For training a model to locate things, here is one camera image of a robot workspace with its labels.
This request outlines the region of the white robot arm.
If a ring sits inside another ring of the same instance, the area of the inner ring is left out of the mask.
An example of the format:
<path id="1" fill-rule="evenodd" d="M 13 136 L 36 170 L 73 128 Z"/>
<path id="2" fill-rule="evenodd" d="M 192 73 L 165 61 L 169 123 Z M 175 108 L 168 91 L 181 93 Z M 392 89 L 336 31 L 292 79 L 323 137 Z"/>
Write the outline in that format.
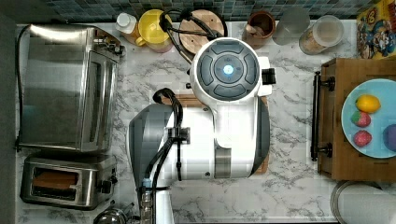
<path id="1" fill-rule="evenodd" d="M 268 59 L 188 11 L 177 15 L 200 26 L 200 35 L 208 39 L 189 60 L 189 85 L 199 103 L 184 107 L 173 91 L 163 88 L 129 124 L 126 149 L 140 224 L 174 224 L 174 182 L 249 177 L 270 146 L 263 97 L 271 94 L 276 75 Z"/>

